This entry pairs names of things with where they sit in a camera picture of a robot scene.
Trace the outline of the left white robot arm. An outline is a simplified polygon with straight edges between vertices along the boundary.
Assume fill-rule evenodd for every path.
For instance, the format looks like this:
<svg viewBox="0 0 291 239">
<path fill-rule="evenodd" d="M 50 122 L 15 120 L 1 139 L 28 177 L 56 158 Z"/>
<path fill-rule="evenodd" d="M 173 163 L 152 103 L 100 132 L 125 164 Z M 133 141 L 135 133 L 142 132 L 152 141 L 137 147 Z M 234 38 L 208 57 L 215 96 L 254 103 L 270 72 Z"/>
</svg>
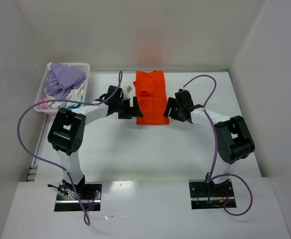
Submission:
<svg viewBox="0 0 291 239">
<path fill-rule="evenodd" d="M 77 193 L 81 199 L 88 195 L 78 153 L 83 142 L 85 126 L 114 113 L 118 114 L 119 119 L 142 117 L 137 98 L 129 97 L 131 91 L 130 86 L 123 88 L 109 86 L 108 92 L 91 105 L 74 110 L 61 108 L 56 114 L 48 134 L 48 142 L 56 150 L 61 166 L 65 169 L 62 180 L 64 189 L 72 194 Z"/>
</svg>

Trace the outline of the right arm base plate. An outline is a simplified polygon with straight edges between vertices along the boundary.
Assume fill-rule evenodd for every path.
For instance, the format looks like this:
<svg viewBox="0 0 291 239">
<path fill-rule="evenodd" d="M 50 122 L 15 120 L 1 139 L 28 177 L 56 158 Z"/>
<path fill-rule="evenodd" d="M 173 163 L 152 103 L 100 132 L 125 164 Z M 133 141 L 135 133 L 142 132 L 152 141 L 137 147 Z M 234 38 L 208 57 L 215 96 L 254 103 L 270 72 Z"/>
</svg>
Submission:
<svg viewBox="0 0 291 239">
<path fill-rule="evenodd" d="M 208 184 L 204 180 L 189 181 L 189 191 L 193 210 L 237 207 L 230 180 L 221 184 Z"/>
</svg>

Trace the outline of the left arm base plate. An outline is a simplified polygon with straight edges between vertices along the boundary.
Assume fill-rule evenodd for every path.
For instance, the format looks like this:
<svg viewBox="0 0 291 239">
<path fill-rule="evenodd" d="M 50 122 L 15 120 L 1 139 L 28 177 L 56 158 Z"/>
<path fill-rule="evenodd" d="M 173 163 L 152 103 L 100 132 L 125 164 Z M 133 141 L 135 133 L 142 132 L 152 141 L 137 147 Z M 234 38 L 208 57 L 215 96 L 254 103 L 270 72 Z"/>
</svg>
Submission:
<svg viewBox="0 0 291 239">
<path fill-rule="evenodd" d="M 60 182 L 58 188 L 54 206 L 55 212 L 77 212 L 82 210 L 72 187 L 66 187 Z M 89 211 L 100 211 L 101 192 L 101 183 L 87 183 L 84 186 L 84 192 L 78 193 L 83 207 Z"/>
</svg>

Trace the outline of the orange t shirt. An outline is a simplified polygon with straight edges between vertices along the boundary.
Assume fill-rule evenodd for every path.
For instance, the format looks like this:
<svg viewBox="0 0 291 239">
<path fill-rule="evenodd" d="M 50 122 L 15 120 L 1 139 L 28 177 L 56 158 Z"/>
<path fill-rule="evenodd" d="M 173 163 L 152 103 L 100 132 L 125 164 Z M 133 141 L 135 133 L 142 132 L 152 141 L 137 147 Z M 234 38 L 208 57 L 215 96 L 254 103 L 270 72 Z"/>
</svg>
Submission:
<svg viewBox="0 0 291 239">
<path fill-rule="evenodd" d="M 163 71 L 136 71 L 134 86 L 143 114 L 137 118 L 137 125 L 168 125 L 169 119 L 163 116 L 167 105 Z"/>
</svg>

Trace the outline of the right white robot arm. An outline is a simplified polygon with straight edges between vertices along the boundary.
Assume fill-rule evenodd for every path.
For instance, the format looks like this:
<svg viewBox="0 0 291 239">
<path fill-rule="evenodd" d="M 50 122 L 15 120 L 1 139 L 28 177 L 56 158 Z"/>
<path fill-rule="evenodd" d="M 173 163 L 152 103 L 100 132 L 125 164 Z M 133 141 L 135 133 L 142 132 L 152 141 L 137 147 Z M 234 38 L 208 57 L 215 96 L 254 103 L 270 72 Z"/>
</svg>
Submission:
<svg viewBox="0 0 291 239">
<path fill-rule="evenodd" d="M 205 183 L 212 191 L 219 191 L 229 181 L 233 165 L 255 151 L 255 144 L 242 116 L 224 116 L 193 103 L 188 90 L 180 89 L 174 98 L 168 98 L 165 117 L 212 130 L 215 152 Z"/>
</svg>

